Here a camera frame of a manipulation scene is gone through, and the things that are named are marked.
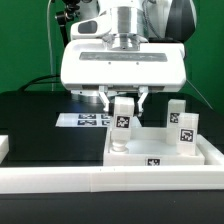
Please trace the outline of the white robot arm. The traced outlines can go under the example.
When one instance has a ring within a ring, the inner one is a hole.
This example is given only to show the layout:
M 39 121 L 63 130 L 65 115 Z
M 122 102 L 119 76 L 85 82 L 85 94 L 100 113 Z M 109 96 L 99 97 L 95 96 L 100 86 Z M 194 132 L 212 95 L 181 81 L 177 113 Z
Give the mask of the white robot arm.
M 192 0 L 94 0 L 70 29 L 63 86 L 95 92 L 112 116 L 142 112 L 147 95 L 186 82 L 184 42 L 194 33 Z

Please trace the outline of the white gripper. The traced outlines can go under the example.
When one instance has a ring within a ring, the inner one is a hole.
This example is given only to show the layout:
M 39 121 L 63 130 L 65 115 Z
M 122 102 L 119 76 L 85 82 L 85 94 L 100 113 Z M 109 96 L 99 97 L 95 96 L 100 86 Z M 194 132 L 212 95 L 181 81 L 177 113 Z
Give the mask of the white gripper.
M 109 90 L 138 91 L 134 114 L 140 117 L 149 89 L 177 92 L 185 84 L 184 55 L 184 46 L 177 43 L 141 43 L 140 50 L 127 51 L 108 50 L 103 41 L 71 41 L 61 81 L 68 90 L 98 90 L 107 114 L 112 113 Z

